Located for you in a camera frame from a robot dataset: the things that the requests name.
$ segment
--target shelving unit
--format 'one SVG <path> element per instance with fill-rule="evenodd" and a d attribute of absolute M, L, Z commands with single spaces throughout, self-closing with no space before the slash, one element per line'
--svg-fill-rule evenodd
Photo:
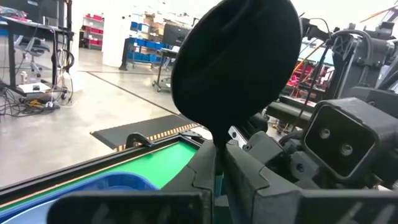
<path fill-rule="evenodd" d="M 88 49 L 101 50 L 104 35 L 104 17 L 87 14 L 83 18 L 85 46 Z"/>
<path fill-rule="evenodd" d="M 160 55 L 158 50 L 165 47 L 164 44 L 149 40 L 156 39 L 156 34 L 151 33 L 151 26 L 132 22 L 130 30 L 134 32 L 134 36 L 130 38 L 127 62 L 136 67 L 136 63 L 149 63 L 151 67 L 160 63 Z"/>

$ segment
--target green surface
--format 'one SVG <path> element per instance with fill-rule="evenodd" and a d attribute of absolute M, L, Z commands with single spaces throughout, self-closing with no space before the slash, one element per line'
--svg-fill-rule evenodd
<path fill-rule="evenodd" d="M 149 180 L 158 188 L 162 188 L 171 179 L 173 179 L 182 168 L 188 164 L 189 160 L 196 153 L 196 150 L 189 145 L 179 142 L 169 147 L 165 147 L 157 152 L 142 156 L 140 158 L 134 159 L 133 161 L 125 162 L 118 166 L 103 170 L 93 175 L 89 175 L 82 179 L 76 180 L 74 182 L 65 184 L 61 187 L 43 192 L 41 194 L 35 195 L 33 197 L 21 200 L 20 202 L 13 203 L 6 207 L 0 208 L 0 211 L 18 206 L 22 203 L 26 203 L 30 200 L 43 197 L 47 194 L 54 193 L 56 191 L 62 190 L 71 185 L 78 184 L 84 180 L 96 177 L 101 174 L 107 174 L 110 172 L 133 172 L 139 174 Z"/>

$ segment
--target black office chair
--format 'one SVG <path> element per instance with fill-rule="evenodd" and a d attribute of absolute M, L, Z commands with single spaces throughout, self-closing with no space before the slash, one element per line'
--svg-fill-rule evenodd
<path fill-rule="evenodd" d="M 22 51 L 23 60 L 27 58 L 27 54 L 32 56 L 30 62 L 22 63 L 21 65 L 17 66 L 21 66 L 21 68 L 30 68 L 30 70 L 34 72 L 37 77 L 41 77 L 42 68 L 36 64 L 35 57 L 40 57 L 44 53 L 50 52 L 50 47 L 43 40 L 40 40 L 36 37 L 28 38 L 20 35 L 17 36 L 16 40 L 14 41 L 14 48 Z"/>

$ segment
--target gray floor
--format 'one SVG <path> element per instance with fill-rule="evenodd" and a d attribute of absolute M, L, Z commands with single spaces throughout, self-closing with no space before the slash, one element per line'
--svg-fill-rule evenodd
<path fill-rule="evenodd" d="M 49 57 L 38 62 L 50 67 Z M 79 63 L 83 91 L 71 106 L 47 115 L 0 117 L 0 187 L 112 153 L 90 131 L 178 113 L 170 93 L 151 86 L 157 70 L 138 66 L 119 72 L 102 65 L 100 51 L 86 49 Z M 49 71 L 43 74 L 50 77 Z"/>

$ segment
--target black cable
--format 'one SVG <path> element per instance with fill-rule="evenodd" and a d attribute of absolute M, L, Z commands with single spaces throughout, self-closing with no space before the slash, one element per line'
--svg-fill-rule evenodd
<path fill-rule="evenodd" d="M 305 98 L 303 108 L 301 109 L 300 113 L 298 114 L 297 119 L 296 119 L 292 129 L 294 129 L 296 127 L 297 123 L 300 121 L 301 115 L 303 115 L 303 113 L 305 111 L 305 107 L 307 107 L 307 104 L 310 101 L 313 87 L 314 87 L 315 83 L 317 82 L 317 78 L 318 78 L 319 74 L 321 73 L 321 69 L 323 67 L 323 63 L 326 59 L 326 54 L 328 53 L 329 48 L 330 48 L 330 44 L 328 42 L 326 42 L 326 47 L 322 53 L 321 59 L 319 60 L 319 64 L 315 67 L 315 71 L 314 71 L 315 74 L 313 76 L 313 80 L 311 82 L 310 89 L 308 90 L 307 97 Z"/>
<path fill-rule="evenodd" d="M 331 32 L 330 32 L 329 25 L 328 25 L 327 21 L 322 18 L 311 18 L 310 21 L 311 20 L 320 20 L 320 21 L 324 22 L 326 25 L 326 29 L 328 30 L 329 39 L 331 40 Z"/>
<path fill-rule="evenodd" d="M 361 37 L 363 37 L 363 40 L 365 41 L 368 50 L 367 50 L 367 54 L 366 54 L 366 59 L 365 59 L 365 65 L 364 68 L 362 70 L 362 74 L 361 74 L 361 78 L 359 79 L 359 84 L 362 84 L 363 81 L 365 81 L 367 75 L 368 75 L 368 71 L 369 71 L 369 65 L 367 64 L 370 60 L 372 60 L 373 58 L 373 43 L 372 43 L 372 38 L 371 36 L 361 30 L 340 30 L 335 32 L 332 37 L 336 37 L 337 35 L 341 35 L 341 34 L 356 34 L 356 35 L 360 35 Z"/>

